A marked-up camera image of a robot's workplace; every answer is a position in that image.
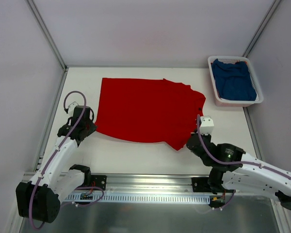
plastic basket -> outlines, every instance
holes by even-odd
[[[257,98],[255,101],[240,101],[240,100],[225,100],[221,99],[218,95],[217,88],[215,86],[215,79],[213,76],[211,64],[218,59],[220,62],[223,63],[236,63],[236,62],[246,62],[249,73],[250,73],[250,78],[251,78],[251,84],[253,88],[255,89],[257,93]],[[209,65],[209,70],[210,70],[210,75],[211,75],[211,82],[212,82],[212,88],[213,88],[213,94],[214,94],[214,100],[215,100],[215,105],[217,106],[224,106],[224,107],[248,107],[251,104],[254,103],[261,103],[264,98],[262,95],[261,87],[258,83],[257,76],[253,70],[253,67],[249,61],[248,58],[245,57],[235,57],[235,56],[211,56],[208,58],[208,65]]]

red fabric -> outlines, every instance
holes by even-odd
[[[203,115],[206,98],[189,85],[166,79],[103,78],[97,131],[132,142],[166,142],[181,149]]]

purple cable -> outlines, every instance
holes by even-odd
[[[86,207],[86,206],[93,205],[93,204],[95,204],[96,202],[100,201],[100,200],[103,198],[103,196],[105,195],[105,192],[102,190],[102,188],[99,188],[99,187],[96,187],[96,186],[92,186],[92,187],[78,187],[78,188],[76,188],[75,190],[88,189],[88,188],[97,189],[97,190],[101,191],[102,194],[101,194],[101,196],[100,196],[97,200],[92,201],[92,202],[89,203],[89,204],[84,204],[84,205],[79,204],[79,207]],[[66,205],[69,205],[69,204],[71,204],[71,202],[67,202],[67,203],[63,204],[63,205],[61,206],[61,208],[63,208],[63,207],[66,206]]]
[[[84,106],[83,106],[82,112],[81,112],[81,114],[80,114],[78,120],[77,120],[76,123],[72,126],[72,128],[71,128],[70,131],[67,133],[67,135],[66,135],[65,138],[62,140],[62,142],[59,144],[58,149],[61,148],[61,146],[65,143],[65,141],[66,141],[67,138],[70,136],[70,134],[72,133],[72,131],[76,128],[76,126],[78,125],[78,123],[79,123],[80,120],[82,119],[82,116],[83,116],[83,114],[84,114],[84,112],[85,112],[85,108],[86,108],[86,97],[85,97],[85,95],[84,95],[82,92],[80,92],[80,91],[71,91],[71,92],[69,92],[69,93],[66,95],[66,97],[65,97],[65,99],[64,99],[64,109],[66,109],[65,105],[66,105],[66,100],[67,100],[68,96],[70,96],[70,95],[73,94],[73,93],[78,93],[78,94],[80,94],[80,95],[83,97],[83,99],[84,99]],[[41,172],[41,175],[44,175],[45,171],[47,170],[49,164],[51,163],[51,161],[53,160],[53,158],[55,157],[55,155],[56,155],[57,152],[58,152],[58,150],[55,150],[54,153],[51,155],[51,157],[49,158],[49,160],[48,160],[47,163],[45,164],[45,166],[44,166],[44,168],[43,168],[43,170],[42,170],[42,172]],[[44,222],[42,222],[41,226],[36,227],[36,226],[34,225],[34,223],[33,223],[33,218],[32,218],[33,198],[34,198],[34,195],[35,195],[35,193],[36,193],[36,191],[37,191],[38,185],[39,185],[39,183],[40,183],[41,180],[42,180],[42,179],[39,177],[38,180],[37,180],[37,182],[35,183],[35,186],[34,186],[34,188],[33,188],[33,191],[32,191],[31,197],[30,197],[30,201],[29,201],[29,222],[30,222],[32,228],[33,228],[34,230],[36,230],[36,231],[39,230],[39,229],[41,229],[41,228],[43,227],[43,225],[44,225]]]
[[[200,122],[200,115],[198,114],[197,115],[197,122]],[[199,140],[200,140],[200,143],[202,144],[206,154],[212,159],[214,160],[215,162],[219,163],[219,164],[223,164],[223,165],[237,165],[237,164],[248,164],[248,165],[254,165],[254,166],[258,166],[258,167],[261,167],[262,164],[258,164],[258,163],[254,163],[254,162],[248,162],[248,161],[241,161],[241,162],[223,162],[223,161],[220,161],[218,159],[216,159],[210,152],[209,150],[207,149],[204,141],[203,141],[203,138],[202,138],[202,135],[200,133],[200,129],[199,129],[199,125],[197,126],[197,133],[198,133],[198,137],[199,137]],[[289,180],[291,180],[291,176],[288,176],[287,174],[285,173],[282,173],[280,171],[277,171],[276,169],[273,169],[271,167],[268,167],[268,166],[263,166],[264,169],[266,170],[269,170],[269,171],[272,171],[278,175],[281,175]]]

